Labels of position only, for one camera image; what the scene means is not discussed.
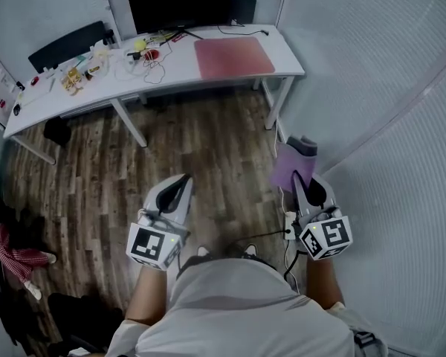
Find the purple cloth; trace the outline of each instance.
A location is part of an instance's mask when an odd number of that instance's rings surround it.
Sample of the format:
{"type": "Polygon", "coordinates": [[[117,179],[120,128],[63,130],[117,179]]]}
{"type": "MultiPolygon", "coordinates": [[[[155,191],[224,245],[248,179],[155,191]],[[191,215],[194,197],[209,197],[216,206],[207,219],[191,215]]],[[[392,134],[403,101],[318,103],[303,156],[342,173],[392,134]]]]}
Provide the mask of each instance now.
{"type": "Polygon", "coordinates": [[[312,180],[312,173],[314,173],[316,157],[301,155],[295,148],[285,143],[278,143],[276,164],[269,182],[292,192],[291,178],[292,173],[296,170],[308,186],[312,180]]]}

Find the black monitor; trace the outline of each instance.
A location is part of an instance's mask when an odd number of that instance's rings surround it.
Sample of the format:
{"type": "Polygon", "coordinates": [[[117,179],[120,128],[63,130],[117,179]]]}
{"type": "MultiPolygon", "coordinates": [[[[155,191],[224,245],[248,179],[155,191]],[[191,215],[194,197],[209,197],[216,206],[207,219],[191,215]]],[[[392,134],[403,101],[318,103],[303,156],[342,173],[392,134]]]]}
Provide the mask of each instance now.
{"type": "Polygon", "coordinates": [[[138,34],[225,24],[230,0],[129,0],[138,34]]]}

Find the white desk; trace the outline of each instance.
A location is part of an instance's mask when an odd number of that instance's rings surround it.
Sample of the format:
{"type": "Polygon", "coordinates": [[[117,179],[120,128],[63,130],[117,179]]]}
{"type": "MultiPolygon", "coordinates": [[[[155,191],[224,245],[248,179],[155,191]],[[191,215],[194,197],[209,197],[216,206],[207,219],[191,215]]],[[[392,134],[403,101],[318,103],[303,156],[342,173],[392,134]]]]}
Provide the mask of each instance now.
{"type": "MultiPolygon", "coordinates": [[[[263,33],[257,33],[254,36],[259,40],[265,53],[273,63],[274,73],[248,75],[239,77],[238,79],[245,80],[255,78],[257,83],[262,77],[281,77],[284,79],[279,97],[272,105],[271,112],[266,120],[266,129],[270,129],[274,125],[274,121],[284,103],[294,77],[304,75],[305,72],[293,55],[291,49],[286,44],[282,35],[273,25],[247,25],[244,28],[222,27],[223,31],[234,33],[251,33],[261,29],[267,30],[269,36],[266,36],[263,33]]],[[[232,37],[221,33],[218,28],[214,27],[195,28],[191,31],[204,39],[232,37]]],[[[119,98],[131,94],[139,94],[141,99],[145,100],[145,93],[149,91],[168,89],[177,86],[188,86],[190,84],[214,82],[213,80],[203,80],[201,78],[193,44],[196,40],[195,37],[186,36],[177,42],[169,42],[172,53],[162,62],[162,66],[165,67],[165,77],[157,85],[145,82],[143,76],[133,77],[132,75],[127,74],[124,69],[122,62],[123,49],[133,49],[135,39],[124,42],[122,49],[112,50],[111,56],[109,57],[110,69],[108,74],[104,78],[93,78],[86,84],[85,88],[74,97],[71,97],[65,91],[58,81],[58,75],[56,75],[53,88],[48,94],[23,106],[18,116],[15,116],[13,113],[10,115],[10,119],[8,120],[4,132],[4,138],[13,136],[13,139],[16,140],[14,135],[35,124],[69,112],[74,112],[78,109],[83,109],[87,106],[93,106],[95,103],[109,101],[129,128],[129,131],[134,135],[135,140],[142,147],[146,147],[146,139],[142,136],[139,128],[133,124],[126,107],[122,104],[119,98]]],[[[161,59],[169,53],[169,47],[165,44],[159,51],[161,52],[159,59],[161,59]]],[[[160,76],[161,68],[156,67],[155,70],[150,71],[146,80],[158,81],[160,76]]],[[[52,157],[44,154],[33,144],[29,144],[24,138],[19,138],[18,142],[47,162],[51,164],[55,163],[55,160],[52,157]]]]}

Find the desk leg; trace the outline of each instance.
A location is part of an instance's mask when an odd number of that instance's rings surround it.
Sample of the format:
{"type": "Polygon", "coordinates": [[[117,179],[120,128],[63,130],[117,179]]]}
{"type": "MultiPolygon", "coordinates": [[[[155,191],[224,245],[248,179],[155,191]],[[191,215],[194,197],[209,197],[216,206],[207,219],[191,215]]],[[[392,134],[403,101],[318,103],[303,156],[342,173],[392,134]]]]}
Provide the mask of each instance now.
{"type": "Polygon", "coordinates": [[[261,84],[261,78],[256,78],[253,83],[253,90],[256,91],[259,89],[259,85],[261,84]]]}
{"type": "Polygon", "coordinates": [[[143,106],[147,104],[147,96],[143,92],[139,93],[139,99],[143,106]]]}
{"type": "Polygon", "coordinates": [[[146,142],[145,137],[140,133],[138,128],[132,122],[132,119],[129,116],[129,113],[128,113],[126,107],[123,105],[123,103],[119,99],[111,99],[111,104],[114,107],[114,109],[117,111],[117,114],[123,120],[124,124],[129,129],[129,131],[132,133],[135,140],[139,143],[139,145],[143,148],[147,147],[147,142],[146,142]]]}
{"type": "Polygon", "coordinates": [[[42,160],[45,160],[47,163],[51,165],[56,164],[56,160],[49,156],[49,154],[44,153],[41,151],[40,148],[36,147],[34,144],[30,143],[26,138],[20,135],[14,135],[11,137],[13,141],[15,141],[17,144],[21,145],[22,147],[28,149],[30,152],[34,153],[36,156],[41,158],[42,160]]]}
{"type": "Polygon", "coordinates": [[[289,89],[291,88],[292,82],[294,81],[294,76],[286,77],[282,80],[281,84],[281,92],[279,93],[279,97],[274,101],[273,106],[271,107],[271,111],[269,112],[268,118],[266,119],[266,129],[273,128],[274,122],[277,119],[277,115],[279,115],[279,111],[281,111],[282,104],[286,96],[289,93],[289,89]]]}

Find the mouse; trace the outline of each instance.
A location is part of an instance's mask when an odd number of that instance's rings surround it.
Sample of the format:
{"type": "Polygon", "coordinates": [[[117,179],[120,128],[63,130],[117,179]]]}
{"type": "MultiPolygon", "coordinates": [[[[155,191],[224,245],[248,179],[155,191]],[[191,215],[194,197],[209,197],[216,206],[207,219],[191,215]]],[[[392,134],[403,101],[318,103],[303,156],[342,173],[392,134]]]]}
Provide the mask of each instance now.
{"type": "Polygon", "coordinates": [[[13,113],[15,114],[15,116],[18,116],[18,114],[20,113],[20,109],[21,109],[21,107],[20,107],[19,104],[16,104],[16,105],[13,107],[13,113]]]}

